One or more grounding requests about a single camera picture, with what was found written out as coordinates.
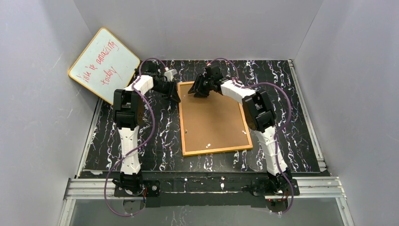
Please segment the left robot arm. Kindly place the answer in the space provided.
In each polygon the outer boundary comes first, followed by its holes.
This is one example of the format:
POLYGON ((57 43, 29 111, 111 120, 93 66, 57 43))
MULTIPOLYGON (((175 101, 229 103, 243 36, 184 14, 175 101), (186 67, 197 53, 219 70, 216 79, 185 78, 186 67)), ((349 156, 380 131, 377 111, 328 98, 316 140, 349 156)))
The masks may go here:
POLYGON ((113 121, 120 136, 122 159, 118 163, 121 166, 120 176, 113 182, 132 192, 138 192, 144 187, 138 157, 138 150, 144 144, 138 143, 138 133, 144 119, 144 108, 149 106, 145 94, 153 90, 166 99, 180 102, 177 81, 174 79, 177 71, 167 66, 164 70, 161 73, 158 64, 149 62, 144 73, 138 67, 135 70, 138 73, 136 78, 125 88, 114 91, 113 121))

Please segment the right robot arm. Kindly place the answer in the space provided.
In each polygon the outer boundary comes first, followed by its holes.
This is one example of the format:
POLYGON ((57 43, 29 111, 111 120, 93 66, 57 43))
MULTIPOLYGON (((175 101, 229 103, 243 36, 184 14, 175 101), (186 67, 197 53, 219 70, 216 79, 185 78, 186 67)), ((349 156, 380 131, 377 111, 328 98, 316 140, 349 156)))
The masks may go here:
POLYGON ((241 104, 248 127, 254 131, 266 157, 267 172, 273 177, 288 177, 288 166, 276 138, 276 114, 266 91, 239 85, 224 77, 216 65, 208 64, 188 93, 207 98, 211 91, 230 97, 241 104))

